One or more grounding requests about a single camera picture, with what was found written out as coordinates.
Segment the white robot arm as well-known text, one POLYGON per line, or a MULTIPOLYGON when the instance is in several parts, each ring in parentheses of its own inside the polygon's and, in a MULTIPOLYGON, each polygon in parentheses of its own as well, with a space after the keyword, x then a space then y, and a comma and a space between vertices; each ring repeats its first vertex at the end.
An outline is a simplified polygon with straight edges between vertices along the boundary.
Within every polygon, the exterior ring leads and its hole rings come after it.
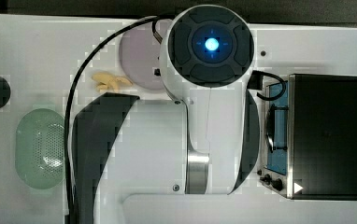
POLYGON ((253 55, 250 28, 233 10, 178 14, 160 46, 165 98, 107 92, 66 128, 65 224, 125 224, 124 201, 137 194, 235 192, 259 153, 253 55))

